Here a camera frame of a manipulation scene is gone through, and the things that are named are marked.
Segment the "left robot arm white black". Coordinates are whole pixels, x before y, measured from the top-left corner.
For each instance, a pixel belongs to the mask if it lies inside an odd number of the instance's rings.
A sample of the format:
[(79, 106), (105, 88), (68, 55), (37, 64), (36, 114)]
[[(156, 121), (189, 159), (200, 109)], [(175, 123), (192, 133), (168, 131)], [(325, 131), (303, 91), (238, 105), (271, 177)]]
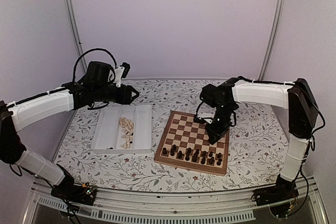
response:
[(28, 127), (46, 125), (84, 107), (95, 109), (95, 103), (103, 106), (113, 102), (128, 105), (139, 96), (130, 85), (122, 84), (131, 66), (124, 62), (119, 66), (92, 61), (87, 72), (79, 80), (71, 80), (61, 86), (34, 97), (9, 104), (1, 104), (1, 161), (16, 165), (53, 186), (67, 200), (78, 195), (74, 178), (62, 167), (35, 153), (21, 141), (19, 132)]

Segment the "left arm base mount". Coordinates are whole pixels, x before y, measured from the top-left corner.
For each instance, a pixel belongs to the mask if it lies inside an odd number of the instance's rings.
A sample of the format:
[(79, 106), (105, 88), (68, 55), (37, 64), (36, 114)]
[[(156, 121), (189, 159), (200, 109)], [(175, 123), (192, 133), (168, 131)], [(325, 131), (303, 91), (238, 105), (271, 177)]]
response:
[(76, 185), (74, 178), (65, 173), (64, 179), (59, 185), (53, 185), (51, 195), (64, 201), (76, 202), (88, 206), (93, 206), (96, 199), (96, 190), (89, 183)]

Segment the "white plastic compartment tray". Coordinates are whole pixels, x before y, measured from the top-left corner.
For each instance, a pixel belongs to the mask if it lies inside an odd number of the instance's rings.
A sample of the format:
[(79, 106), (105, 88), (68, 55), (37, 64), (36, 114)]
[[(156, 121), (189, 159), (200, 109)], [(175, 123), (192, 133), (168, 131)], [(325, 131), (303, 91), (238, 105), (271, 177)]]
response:
[(121, 105), (101, 110), (92, 140), (96, 154), (149, 154), (152, 106)]

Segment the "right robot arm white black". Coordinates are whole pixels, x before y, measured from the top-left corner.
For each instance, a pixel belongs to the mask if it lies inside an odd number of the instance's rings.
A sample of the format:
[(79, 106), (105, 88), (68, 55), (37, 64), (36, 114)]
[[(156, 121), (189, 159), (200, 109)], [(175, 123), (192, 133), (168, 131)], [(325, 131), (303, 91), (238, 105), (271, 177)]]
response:
[(215, 144), (229, 134), (226, 188), (280, 183), (271, 190), (276, 201), (291, 194), (293, 183), (315, 148), (320, 111), (305, 79), (292, 82), (258, 81), (242, 76), (219, 85), (206, 85), (199, 96), (214, 109), (196, 113)]

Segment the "dark rook chess piece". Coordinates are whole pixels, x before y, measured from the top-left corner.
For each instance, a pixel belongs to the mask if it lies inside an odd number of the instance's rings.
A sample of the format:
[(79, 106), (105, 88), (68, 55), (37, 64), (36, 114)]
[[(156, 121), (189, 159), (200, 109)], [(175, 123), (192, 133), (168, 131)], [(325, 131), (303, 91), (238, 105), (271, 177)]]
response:
[(220, 166), (220, 165), (222, 164), (222, 161), (223, 161), (223, 160), (222, 160), (221, 158), (218, 159), (218, 161), (217, 161), (217, 165)]

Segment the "wooden chess board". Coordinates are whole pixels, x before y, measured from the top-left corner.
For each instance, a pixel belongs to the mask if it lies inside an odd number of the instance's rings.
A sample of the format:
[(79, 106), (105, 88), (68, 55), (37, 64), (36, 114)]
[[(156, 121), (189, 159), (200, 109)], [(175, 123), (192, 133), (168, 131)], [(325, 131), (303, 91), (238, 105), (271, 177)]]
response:
[[(227, 173), (229, 133), (226, 133), (217, 143), (211, 145), (205, 131), (205, 125), (195, 123), (194, 115), (190, 113), (173, 111), (165, 126), (160, 143), (154, 155), (154, 161), (158, 164), (172, 166), (181, 169), (188, 169), (194, 172), (207, 173), (211, 175), (224, 176)], [(175, 155), (170, 155), (172, 145), (176, 145)], [(167, 149), (167, 154), (162, 154), (163, 148)], [(190, 160), (185, 160), (188, 148), (191, 148)], [(199, 149), (197, 162), (192, 162), (192, 156)], [(179, 151), (182, 151), (182, 159), (177, 158)], [(201, 164), (202, 152), (206, 151), (205, 164)], [(209, 152), (214, 154), (214, 164), (210, 165)], [(222, 153), (222, 164), (217, 165), (217, 154)]]

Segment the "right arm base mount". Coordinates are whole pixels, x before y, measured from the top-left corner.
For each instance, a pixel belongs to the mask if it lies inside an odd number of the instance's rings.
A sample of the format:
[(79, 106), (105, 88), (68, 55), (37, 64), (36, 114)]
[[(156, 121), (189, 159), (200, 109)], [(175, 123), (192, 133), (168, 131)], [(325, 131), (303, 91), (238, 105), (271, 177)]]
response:
[(278, 176), (275, 185), (254, 190), (251, 201), (257, 206), (277, 203), (270, 207), (271, 214), (277, 218), (285, 218), (291, 213), (298, 196), (296, 183)]

